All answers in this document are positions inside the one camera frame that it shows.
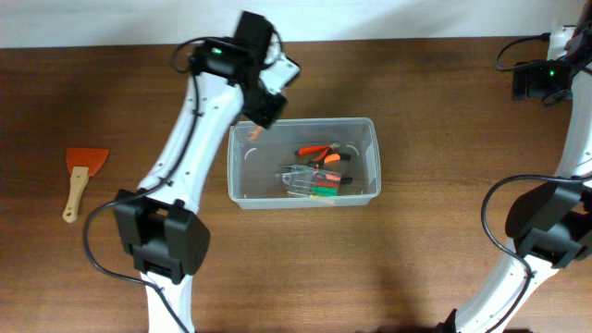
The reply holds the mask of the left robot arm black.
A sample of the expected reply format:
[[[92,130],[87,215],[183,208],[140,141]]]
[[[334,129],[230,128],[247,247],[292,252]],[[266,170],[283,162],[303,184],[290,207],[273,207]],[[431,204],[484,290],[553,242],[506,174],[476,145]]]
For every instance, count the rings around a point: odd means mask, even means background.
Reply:
[[[165,148],[136,192],[113,209],[124,252],[146,288],[152,332],[192,332],[192,278],[210,232],[198,218],[209,169],[240,117],[269,128],[287,104],[282,90],[300,72],[265,17],[244,11],[230,37],[194,40],[186,101]]]

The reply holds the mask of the right robot arm white-black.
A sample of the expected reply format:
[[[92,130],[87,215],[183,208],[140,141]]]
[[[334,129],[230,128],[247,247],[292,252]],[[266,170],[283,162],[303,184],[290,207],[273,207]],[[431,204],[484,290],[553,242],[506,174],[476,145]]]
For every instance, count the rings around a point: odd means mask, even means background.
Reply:
[[[481,205],[482,228],[502,256],[479,292],[437,332],[501,332],[529,296],[572,261],[591,254],[591,4],[576,23],[541,33],[544,60],[509,67],[515,100],[538,97],[546,106],[572,103],[561,161],[551,176],[516,175],[493,185]],[[505,222],[506,243],[492,234],[487,209],[493,194],[515,181],[538,185],[518,197]]]

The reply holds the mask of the small red-handled cutting pliers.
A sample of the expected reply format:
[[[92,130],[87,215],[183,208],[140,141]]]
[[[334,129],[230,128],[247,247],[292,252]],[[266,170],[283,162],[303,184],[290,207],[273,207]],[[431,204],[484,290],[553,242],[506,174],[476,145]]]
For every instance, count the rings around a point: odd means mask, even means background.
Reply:
[[[335,142],[331,144],[310,145],[297,149],[294,153],[296,156],[305,156],[308,154],[316,154],[312,162],[319,162],[327,157],[329,154],[335,153],[340,148],[340,143]]]

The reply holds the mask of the clear screwdriver bit case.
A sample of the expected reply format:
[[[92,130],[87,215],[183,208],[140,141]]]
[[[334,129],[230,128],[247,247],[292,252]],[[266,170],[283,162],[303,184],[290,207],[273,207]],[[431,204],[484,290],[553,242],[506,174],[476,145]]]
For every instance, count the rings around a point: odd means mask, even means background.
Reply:
[[[286,166],[278,176],[290,197],[334,197],[343,181],[340,173],[304,165]]]

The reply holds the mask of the orange scraper wooden handle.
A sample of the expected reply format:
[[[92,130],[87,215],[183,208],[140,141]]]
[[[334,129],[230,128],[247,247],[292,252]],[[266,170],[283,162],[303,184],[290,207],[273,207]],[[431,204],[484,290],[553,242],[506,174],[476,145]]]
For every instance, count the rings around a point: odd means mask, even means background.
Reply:
[[[69,193],[62,214],[67,223],[73,223],[78,219],[80,200],[89,179],[98,173],[108,156],[109,150],[106,148],[67,148],[66,165],[70,175]]]

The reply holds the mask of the orange socket bit rail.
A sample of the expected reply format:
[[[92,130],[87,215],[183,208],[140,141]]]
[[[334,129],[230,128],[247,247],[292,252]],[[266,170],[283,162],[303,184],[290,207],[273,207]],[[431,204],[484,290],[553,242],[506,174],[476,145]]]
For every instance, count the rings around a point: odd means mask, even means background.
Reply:
[[[247,134],[247,139],[250,142],[256,142],[258,137],[260,136],[260,134],[264,131],[265,129],[263,127],[260,126],[253,126],[248,134]]]

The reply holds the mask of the orange-black long nose pliers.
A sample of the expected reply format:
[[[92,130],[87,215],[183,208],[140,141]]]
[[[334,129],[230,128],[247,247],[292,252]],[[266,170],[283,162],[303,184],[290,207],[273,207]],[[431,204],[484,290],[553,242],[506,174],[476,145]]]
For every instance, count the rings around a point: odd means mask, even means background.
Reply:
[[[322,157],[319,160],[312,160],[307,162],[305,165],[307,167],[313,168],[320,168],[326,164],[334,163],[334,162],[342,162],[342,161],[350,161],[352,157],[349,154],[327,154],[326,156]],[[283,166],[282,168],[291,168],[292,166]],[[352,177],[342,177],[340,180],[341,185],[351,184],[353,182]]]

